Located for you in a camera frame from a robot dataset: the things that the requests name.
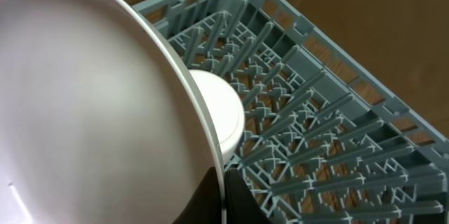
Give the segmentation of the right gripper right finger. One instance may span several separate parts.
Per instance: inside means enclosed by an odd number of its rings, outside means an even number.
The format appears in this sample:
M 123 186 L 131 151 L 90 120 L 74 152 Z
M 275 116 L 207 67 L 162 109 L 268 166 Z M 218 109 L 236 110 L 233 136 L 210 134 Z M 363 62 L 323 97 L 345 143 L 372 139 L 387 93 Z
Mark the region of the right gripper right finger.
M 227 224 L 272 224 L 237 169 L 225 172 L 224 183 Z

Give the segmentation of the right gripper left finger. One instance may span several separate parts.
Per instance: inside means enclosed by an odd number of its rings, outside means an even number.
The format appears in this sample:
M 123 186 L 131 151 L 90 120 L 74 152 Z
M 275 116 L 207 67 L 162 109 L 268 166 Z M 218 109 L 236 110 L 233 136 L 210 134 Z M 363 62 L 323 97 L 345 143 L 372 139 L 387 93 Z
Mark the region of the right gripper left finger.
M 211 167 L 173 224 L 220 224 L 221 203 L 217 173 L 215 167 Z

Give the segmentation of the small white plate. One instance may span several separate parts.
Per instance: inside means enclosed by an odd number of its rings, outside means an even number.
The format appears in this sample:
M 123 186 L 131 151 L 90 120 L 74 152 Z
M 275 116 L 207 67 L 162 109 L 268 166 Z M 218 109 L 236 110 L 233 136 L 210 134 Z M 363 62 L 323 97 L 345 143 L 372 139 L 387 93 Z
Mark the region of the small white plate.
M 237 92 L 223 78 L 203 70 L 190 70 L 206 103 L 217 133 L 223 163 L 234 154 L 245 127 L 245 112 Z

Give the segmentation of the large white plate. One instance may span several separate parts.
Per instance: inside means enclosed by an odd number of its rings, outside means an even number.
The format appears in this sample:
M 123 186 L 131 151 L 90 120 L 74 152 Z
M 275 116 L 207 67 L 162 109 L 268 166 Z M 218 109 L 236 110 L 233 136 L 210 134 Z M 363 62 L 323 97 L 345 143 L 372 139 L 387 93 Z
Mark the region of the large white plate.
M 1 173 L 25 223 L 173 223 L 215 167 L 206 104 L 124 0 L 1 0 Z

